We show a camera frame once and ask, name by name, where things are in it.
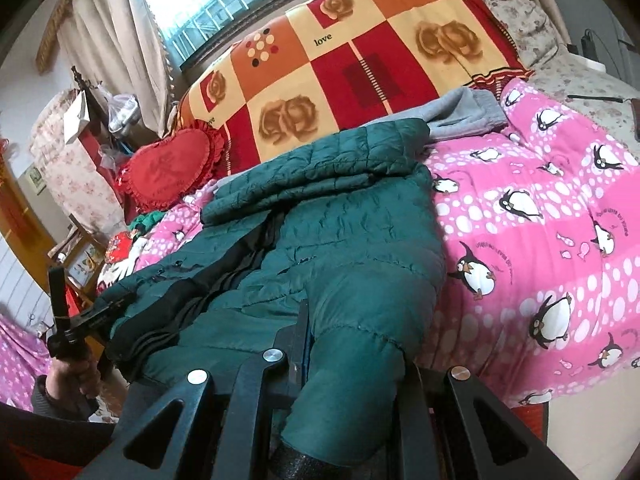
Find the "quilted fabric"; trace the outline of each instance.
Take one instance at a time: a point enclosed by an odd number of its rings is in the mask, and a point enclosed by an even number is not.
[[[234,174],[460,86],[499,97],[530,74],[482,0],[311,0],[216,60],[177,123],[224,132]]]
[[[431,175],[415,160],[427,138],[421,120],[374,124],[238,176],[203,209],[204,228],[192,242],[98,298],[137,292],[111,334],[175,280],[220,260],[272,208],[293,201],[260,269],[213,299],[174,346],[148,358],[143,374],[166,384],[195,367],[214,380],[235,377],[247,357],[296,322],[308,300],[315,338],[309,380],[282,438],[325,462],[365,460],[388,435],[404,360],[420,349],[444,282]]]
[[[209,180],[224,139],[203,121],[137,151],[121,173],[122,187],[148,213],[170,208]]]

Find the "black cable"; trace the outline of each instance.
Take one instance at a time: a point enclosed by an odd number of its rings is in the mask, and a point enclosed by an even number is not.
[[[620,73],[620,70],[618,69],[618,66],[616,64],[616,60],[613,59],[613,56],[611,55],[611,52],[609,51],[606,43],[604,41],[602,41],[602,38],[598,35],[598,33],[593,30],[592,28],[586,28],[584,31],[585,34],[589,34],[590,36],[593,35],[596,38],[598,38],[600,40],[600,43],[602,44],[602,46],[604,47],[604,50],[607,51],[607,54],[609,54],[609,59],[611,60],[611,62],[613,63],[613,66],[616,69],[616,72],[618,72],[618,79],[620,79],[620,81],[622,81],[622,74]]]

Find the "jacket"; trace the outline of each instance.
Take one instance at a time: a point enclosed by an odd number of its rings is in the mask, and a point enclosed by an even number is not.
[[[203,231],[98,298],[136,293],[111,327],[129,380],[235,374],[307,300],[308,381],[281,438],[334,465],[388,436],[405,360],[430,324],[445,266],[420,119],[324,137],[242,174],[202,211]]]

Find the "framed picture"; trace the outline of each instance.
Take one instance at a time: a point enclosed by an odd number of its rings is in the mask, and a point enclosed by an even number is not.
[[[27,170],[27,179],[29,180],[31,187],[33,187],[36,195],[42,193],[42,190],[47,187],[47,183],[44,181],[40,170],[35,166],[30,166]]]

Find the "purple pink fabric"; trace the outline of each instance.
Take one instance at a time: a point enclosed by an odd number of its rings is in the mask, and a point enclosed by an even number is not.
[[[45,344],[0,314],[0,402],[33,411],[35,378],[46,374],[49,364]]]
[[[187,195],[179,204],[169,209],[147,235],[149,242],[140,254],[135,270],[159,262],[202,231],[200,211],[213,199],[218,190],[217,182],[216,179],[209,180],[194,194]]]
[[[425,161],[449,278],[418,362],[465,365],[516,406],[640,365],[640,172],[519,79],[501,105],[501,133],[436,143]]]

